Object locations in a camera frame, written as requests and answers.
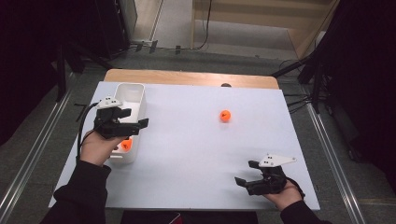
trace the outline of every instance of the gray floor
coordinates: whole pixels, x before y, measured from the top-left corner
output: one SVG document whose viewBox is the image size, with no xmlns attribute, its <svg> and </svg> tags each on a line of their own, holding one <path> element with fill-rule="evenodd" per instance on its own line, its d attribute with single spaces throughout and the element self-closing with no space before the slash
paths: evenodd
<svg viewBox="0 0 396 224">
<path fill-rule="evenodd" d="M 164 1 L 163 10 L 172 11 L 173 9 L 167 4 L 175 1 Z M 172 33 L 166 34 L 164 32 L 166 24 L 173 24 L 169 23 L 169 18 L 166 19 L 168 14 L 164 11 L 162 12 L 163 19 L 159 20 L 154 37 L 159 39 L 159 46 L 163 43 L 161 47 L 171 48 L 171 46 L 182 41 L 172 42 L 172 39 L 181 38 L 185 41 L 187 37 L 177 35 L 177 37 L 172 38 L 174 36 L 169 35 Z M 271 36 L 266 37 L 269 38 L 266 43 L 274 43 L 272 41 L 277 39 L 277 34 L 282 34 L 282 30 L 274 30 L 272 33 L 266 34 L 267 36 L 275 34 L 272 35 L 272 39 Z M 229 42 L 229 44 L 229 46 L 237 46 L 235 42 Z M 256 48 L 256 46 L 252 47 L 251 51 L 245 50 L 246 48 L 236 50 L 237 47 L 228 48 L 228 46 L 218 45 L 214 48 L 214 46 L 216 46 L 216 43 L 209 42 L 209 48 L 204 52 L 182 51 L 180 55 L 166 49 L 157 49 L 152 54 L 149 54 L 148 49 L 139 52 L 130 50 L 122 53 L 111 63 L 116 67 L 125 69 L 162 69 L 265 76 L 277 71 L 284 60 L 295 59 L 293 58 L 295 55 L 292 55 L 292 51 L 290 51 L 290 42 L 285 42 L 284 45 L 269 44 L 268 48 L 278 46 L 272 49 Z M 71 91 L 64 112 L 60 116 L 7 223 L 37 223 L 47 213 L 53 188 L 58 181 L 78 132 L 76 119 L 81 107 L 74 104 L 88 104 L 97 83 L 103 80 L 106 73 L 106 70 L 95 63 L 86 63 L 86 66 L 83 74 L 77 74 L 78 81 Z M 296 70 L 278 79 L 280 89 L 284 93 L 303 93 L 302 87 L 296 80 L 298 73 Z M 56 88 L 54 88 L 49 92 L 13 137 L 0 146 L 0 172 L 2 174 L 0 191 L 2 193 L 6 192 L 7 187 L 17 175 L 51 109 L 54 107 L 56 91 Z M 286 97 L 287 101 L 294 101 L 298 98 L 298 96 Z M 346 177 L 360 202 L 366 223 L 394 223 L 394 220 L 396 220 L 396 198 L 384 175 L 370 163 L 351 161 L 347 155 L 347 144 L 337 129 L 335 121 L 327 114 L 325 109 L 321 108 L 320 111 L 337 158 L 341 162 Z M 317 212 L 318 216 L 331 220 L 333 223 L 351 223 L 307 107 L 292 114 L 291 118 L 302 146 L 312 182 L 317 189 L 321 206 L 321 210 Z M 106 214 L 107 223 L 120 223 L 120 210 L 107 210 Z M 274 211 L 259 211 L 258 216 L 260 223 L 281 223 L 279 213 L 275 209 Z"/>
</svg>

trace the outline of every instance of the white plastic bin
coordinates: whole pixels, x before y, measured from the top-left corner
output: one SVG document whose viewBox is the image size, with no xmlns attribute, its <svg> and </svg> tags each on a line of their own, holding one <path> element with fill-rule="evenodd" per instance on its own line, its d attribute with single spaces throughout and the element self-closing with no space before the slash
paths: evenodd
<svg viewBox="0 0 396 224">
<path fill-rule="evenodd" d="M 138 83 L 121 83 L 117 87 L 114 96 L 122 102 L 121 109 L 130 108 L 131 116 L 120 119 L 120 123 L 137 123 L 144 119 L 146 115 L 145 87 Z M 113 150 L 109 160 L 112 162 L 131 163 L 136 159 L 139 145 L 139 135 L 130 136 L 132 145 L 130 149 L 124 149 L 122 143 L 118 145 L 117 150 Z"/>
</svg>

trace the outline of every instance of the person's hand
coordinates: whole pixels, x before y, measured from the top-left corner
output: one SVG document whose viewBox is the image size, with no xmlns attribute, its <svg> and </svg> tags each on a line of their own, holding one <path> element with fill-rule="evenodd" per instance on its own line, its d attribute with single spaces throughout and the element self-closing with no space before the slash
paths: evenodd
<svg viewBox="0 0 396 224">
<path fill-rule="evenodd" d="M 89 131 L 85 135 L 87 138 L 81 146 L 81 161 L 103 166 L 103 163 L 110 157 L 111 151 L 117 149 L 117 145 L 126 137 L 114 137 L 105 139 L 96 131 Z"/>
<path fill-rule="evenodd" d="M 285 188 L 283 188 L 280 193 L 264 194 L 263 196 L 269 201 L 273 202 L 276 205 L 277 209 L 279 209 L 280 211 L 282 211 L 292 203 L 297 203 L 303 199 L 298 188 L 291 184 L 289 180 L 287 181 Z"/>
</svg>

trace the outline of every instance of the white bracket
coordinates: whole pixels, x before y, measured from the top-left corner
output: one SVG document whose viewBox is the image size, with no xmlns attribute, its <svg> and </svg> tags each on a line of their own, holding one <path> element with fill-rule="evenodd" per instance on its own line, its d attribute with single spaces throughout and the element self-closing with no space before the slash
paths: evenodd
<svg viewBox="0 0 396 224">
<path fill-rule="evenodd" d="M 286 163 L 297 161 L 294 157 L 284 157 L 274 154 L 267 154 L 264 159 L 259 162 L 260 167 L 276 167 Z"/>
<path fill-rule="evenodd" d="M 110 107 L 115 107 L 122 105 L 122 102 L 114 98 L 113 96 L 107 96 L 105 99 L 101 100 L 96 106 L 96 109 L 105 109 Z"/>
</svg>

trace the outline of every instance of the black sleeve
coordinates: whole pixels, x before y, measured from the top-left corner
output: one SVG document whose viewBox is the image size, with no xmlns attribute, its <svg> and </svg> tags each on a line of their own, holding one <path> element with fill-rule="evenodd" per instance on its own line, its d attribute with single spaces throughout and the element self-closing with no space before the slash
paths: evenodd
<svg viewBox="0 0 396 224">
<path fill-rule="evenodd" d="M 55 205 L 41 223 L 106 223 L 107 166 L 78 161 L 67 185 L 55 191 Z"/>
<path fill-rule="evenodd" d="M 332 224 L 329 221 L 321 221 L 304 201 L 293 203 L 280 213 L 285 224 Z"/>
</svg>

